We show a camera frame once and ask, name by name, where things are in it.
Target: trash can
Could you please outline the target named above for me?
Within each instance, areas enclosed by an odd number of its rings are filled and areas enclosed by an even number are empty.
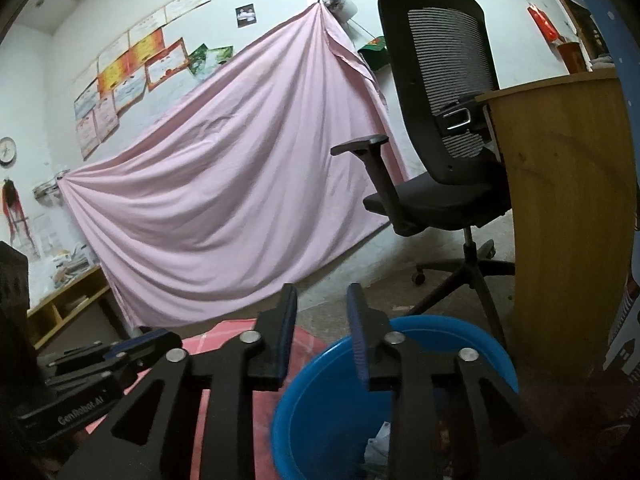
[[[507,352],[481,328],[430,315],[399,317],[391,325],[425,349],[475,348],[518,391]],[[351,337],[336,342],[298,374],[274,414],[271,447],[282,480],[363,478],[367,440],[390,413],[391,392],[368,392],[358,379]]]

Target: office chair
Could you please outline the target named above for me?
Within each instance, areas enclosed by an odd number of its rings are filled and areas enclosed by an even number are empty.
[[[469,285],[506,348],[484,277],[513,276],[515,266],[492,260],[492,240],[476,250],[471,235],[471,226],[482,227],[511,208],[506,173],[486,146],[488,127],[474,100],[498,89],[484,13],[474,0],[379,0],[378,8],[402,118],[427,172],[394,186],[380,156],[388,142],[384,135],[345,142],[331,154],[351,152],[364,163],[377,190],[364,207],[388,216],[397,234],[408,237],[427,227],[464,230],[464,258],[416,267],[417,285],[425,269],[452,274],[408,314],[422,314]]]

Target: chair base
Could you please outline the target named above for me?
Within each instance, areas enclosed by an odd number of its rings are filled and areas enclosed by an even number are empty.
[[[446,270],[447,272],[452,272],[452,275],[437,286],[437,288],[420,301],[420,303],[416,304],[407,315],[414,316],[416,314],[423,314],[461,286],[468,285],[476,291],[480,303],[482,303],[482,308],[484,309],[484,314],[489,322],[493,336],[506,349],[507,341],[504,337],[500,317],[495,309],[494,300],[491,297],[484,277],[514,276],[516,271],[515,264],[491,259],[495,255],[493,240],[485,242],[476,250],[476,243],[471,239],[470,230],[468,233],[465,232],[465,245],[463,248],[465,251],[464,258],[430,262],[416,266],[418,275],[422,274],[425,269]]]

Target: silver bolt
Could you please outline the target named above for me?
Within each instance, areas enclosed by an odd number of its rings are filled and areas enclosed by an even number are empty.
[[[387,332],[385,334],[385,341],[390,345],[398,345],[406,339],[406,336],[402,332]]]
[[[172,348],[166,353],[166,360],[172,363],[179,363],[187,357],[187,351],[182,348]]]
[[[260,341],[261,337],[262,335],[260,334],[260,332],[256,330],[245,330],[240,334],[240,341],[247,344],[255,343],[257,341]]]
[[[471,362],[478,359],[480,357],[480,354],[478,353],[478,350],[474,348],[463,348],[462,350],[460,350],[460,352],[458,352],[458,356],[463,361]]]

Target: chair backrest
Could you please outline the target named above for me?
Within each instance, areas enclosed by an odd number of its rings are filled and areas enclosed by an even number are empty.
[[[479,134],[447,135],[434,118],[462,96],[498,89],[481,7],[475,0],[379,0],[378,9],[404,124],[431,177],[441,184],[503,180]]]

